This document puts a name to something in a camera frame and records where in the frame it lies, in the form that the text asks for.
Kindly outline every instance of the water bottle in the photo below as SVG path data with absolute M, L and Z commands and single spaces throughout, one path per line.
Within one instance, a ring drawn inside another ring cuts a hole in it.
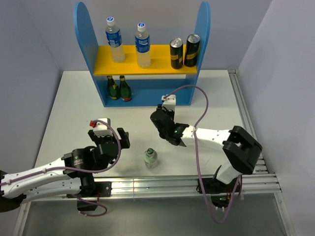
M 151 65 L 150 58 L 150 35 L 146 31 L 145 23 L 138 24 L 138 31 L 135 35 L 138 66 L 146 68 Z
M 144 163 L 148 168 L 154 168 L 158 164 L 158 154 L 153 148 L 149 148 L 144 152 Z
M 112 53 L 112 59 L 114 62 L 122 62 L 125 60 L 125 54 L 120 29 L 115 24 L 114 17 L 108 17 L 106 21 L 108 25 L 106 28 L 106 36 Z

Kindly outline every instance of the black and gold can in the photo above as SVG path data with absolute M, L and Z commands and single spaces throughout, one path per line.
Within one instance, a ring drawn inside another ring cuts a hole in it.
M 174 38 L 169 43 L 171 50 L 171 66 L 179 69 L 183 66 L 183 41 L 181 38 Z
M 197 64 L 200 46 L 200 37 L 197 34 L 190 34 L 186 42 L 185 66 L 192 67 Z

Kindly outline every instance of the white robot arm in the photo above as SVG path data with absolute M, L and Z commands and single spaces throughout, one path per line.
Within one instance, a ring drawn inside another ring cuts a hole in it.
M 98 119 L 110 125 L 110 119 Z M 28 171 L 7 174 L 0 171 L 0 212 L 16 209 L 22 203 L 60 194 L 95 194 L 93 172 L 113 164 L 118 155 L 118 144 L 113 133 L 101 122 L 91 121 L 88 131 L 95 146 L 75 149 L 57 160 Z M 121 148 L 129 148 L 128 132 L 117 129 Z
M 195 129 L 188 124 L 175 123 L 176 96 L 163 96 L 162 102 L 151 115 L 161 138 L 176 146 L 194 146 L 195 131 L 199 146 L 223 150 L 229 159 L 217 169 L 209 193 L 225 192 L 225 186 L 234 185 L 237 176 L 253 173 L 262 147 L 245 129 L 240 126 L 232 130 Z

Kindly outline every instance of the white tabletop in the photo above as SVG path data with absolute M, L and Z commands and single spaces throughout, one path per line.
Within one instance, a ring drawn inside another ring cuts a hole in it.
M 232 129 L 234 125 L 242 126 L 226 70 L 202 70 L 197 85 L 202 87 L 209 97 L 209 110 L 199 124 L 200 128 Z M 194 125 L 204 108 L 205 98 L 196 90 L 191 106 L 176 107 L 175 122 Z M 129 132 L 131 146 L 130 149 L 123 149 L 122 156 L 114 168 L 97 174 L 98 177 L 196 175 L 194 147 L 176 147 L 161 139 L 150 121 L 150 115 L 155 109 L 156 107 L 104 108 L 89 71 L 65 71 L 35 166 L 47 164 L 73 149 L 93 145 L 88 136 L 90 120 L 110 118 L 115 130 L 122 127 Z M 147 148 L 153 148 L 158 153 L 159 164 L 154 169 L 148 169 L 144 164 L 143 155 Z M 199 151 L 203 174 L 214 174 L 218 166 L 227 161 L 223 151 L 201 147 Z

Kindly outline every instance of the green glass bottle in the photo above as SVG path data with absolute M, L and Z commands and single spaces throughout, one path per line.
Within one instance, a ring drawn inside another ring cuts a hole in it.
M 121 95 L 123 101 L 128 102 L 132 99 L 131 88 L 127 84 L 124 75 L 121 75 L 119 77 L 119 79 L 120 79 L 120 85 L 119 85 L 120 95 Z
M 119 87 L 113 76 L 107 76 L 107 92 L 111 99 L 117 100 L 120 98 Z

